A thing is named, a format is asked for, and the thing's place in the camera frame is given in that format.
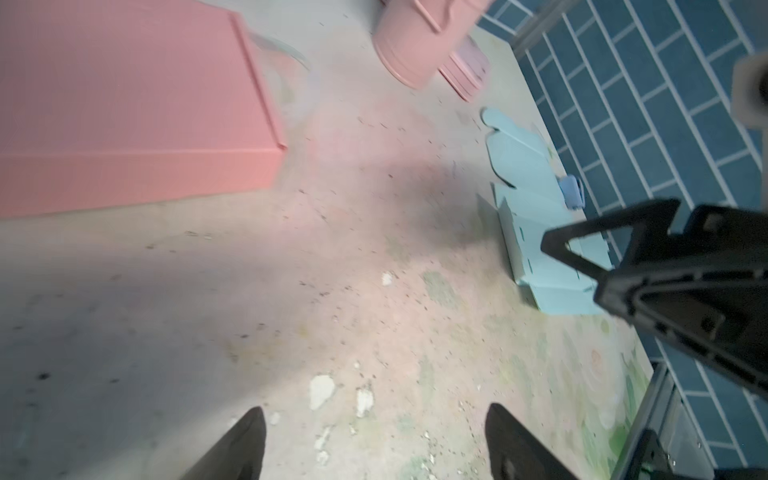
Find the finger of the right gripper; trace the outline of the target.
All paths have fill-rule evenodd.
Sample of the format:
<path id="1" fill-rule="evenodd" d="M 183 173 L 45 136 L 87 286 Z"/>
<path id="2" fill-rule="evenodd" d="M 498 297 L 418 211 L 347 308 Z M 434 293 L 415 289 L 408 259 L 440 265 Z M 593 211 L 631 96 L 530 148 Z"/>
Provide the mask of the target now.
<path id="1" fill-rule="evenodd" d="M 549 257 L 598 281 L 609 270 L 661 257 L 668 249 L 670 227 L 681 201 L 651 199 L 613 209 L 598 217 L 547 230 L 541 250 Z M 571 248 L 575 240 L 599 238 L 608 242 L 609 264 Z"/>
<path id="2" fill-rule="evenodd" d="M 714 311 L 686 292 L 684 288 L 687 285 L 679 268 L 652 272 L 625 267 L 609 270 L 597 281 L 594 300 L 609 313 L 741 386 L 708 366 L 690 348 L 693 335 L 699 331 L 697 321 L 712 320 Z"/>

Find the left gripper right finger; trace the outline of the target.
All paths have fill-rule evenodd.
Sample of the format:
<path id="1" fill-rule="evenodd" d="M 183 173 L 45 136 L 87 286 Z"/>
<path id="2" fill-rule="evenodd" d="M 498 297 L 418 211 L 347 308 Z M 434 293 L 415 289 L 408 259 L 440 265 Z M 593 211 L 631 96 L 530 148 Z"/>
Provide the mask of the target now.
<path id="1" fill-rule="evenodd" d="M 484 431 L 493 479 L 576 479 L 576 476 L 501 404 L 490 404 Z"/>

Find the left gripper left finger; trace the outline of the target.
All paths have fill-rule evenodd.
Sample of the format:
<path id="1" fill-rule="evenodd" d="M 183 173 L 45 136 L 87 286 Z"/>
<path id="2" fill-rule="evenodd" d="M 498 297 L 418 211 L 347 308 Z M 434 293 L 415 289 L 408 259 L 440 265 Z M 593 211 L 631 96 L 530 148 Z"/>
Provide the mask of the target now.
<path id="1" fill-rule="evenodd" d="M 260 406 L 249 409 L 183 476 L 183 480 L 259 480 L 266 448 Z"/>

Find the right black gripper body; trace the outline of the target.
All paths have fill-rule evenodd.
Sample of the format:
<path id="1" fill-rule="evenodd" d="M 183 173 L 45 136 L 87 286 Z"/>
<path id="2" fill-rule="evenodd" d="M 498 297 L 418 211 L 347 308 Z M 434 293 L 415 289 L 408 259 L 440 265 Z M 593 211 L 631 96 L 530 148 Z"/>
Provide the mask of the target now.
<path id="1" fill-rule="evenodd" d="M 767 216 L 716 205 L 694 209 L 680 235 L 684 290 L 714 311 L 690 348 L 732 381 L 767 397 Z"/>

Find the light blue paper box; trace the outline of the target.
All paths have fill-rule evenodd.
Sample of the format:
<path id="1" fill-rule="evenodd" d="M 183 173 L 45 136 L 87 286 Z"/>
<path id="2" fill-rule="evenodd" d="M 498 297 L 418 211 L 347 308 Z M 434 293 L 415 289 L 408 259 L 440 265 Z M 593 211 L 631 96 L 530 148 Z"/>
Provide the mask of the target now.
<path id="1" fill-rule="evenodd" d="M 596 281 L 541 249 L 546 231 L 576 221 L 550 166 L 547 146 L 498 109 L 483 109 L 481 119 L 492 129 L 486 147 L 500 179 L 493 195 L 514 281 L 531 290 L 545 314 L 602 314 L 593 300 Z"/>

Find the pink paper box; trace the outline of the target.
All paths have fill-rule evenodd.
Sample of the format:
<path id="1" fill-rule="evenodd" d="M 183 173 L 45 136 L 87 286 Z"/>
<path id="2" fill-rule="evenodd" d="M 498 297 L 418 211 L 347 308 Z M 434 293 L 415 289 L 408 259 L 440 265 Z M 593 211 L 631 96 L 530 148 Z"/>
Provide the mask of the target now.
<path id="1" fill-rule="evenodd" d="M 242 16 L 199 1 L 1 5 L 1 214 L 270 186 L 287 149 Z"/>

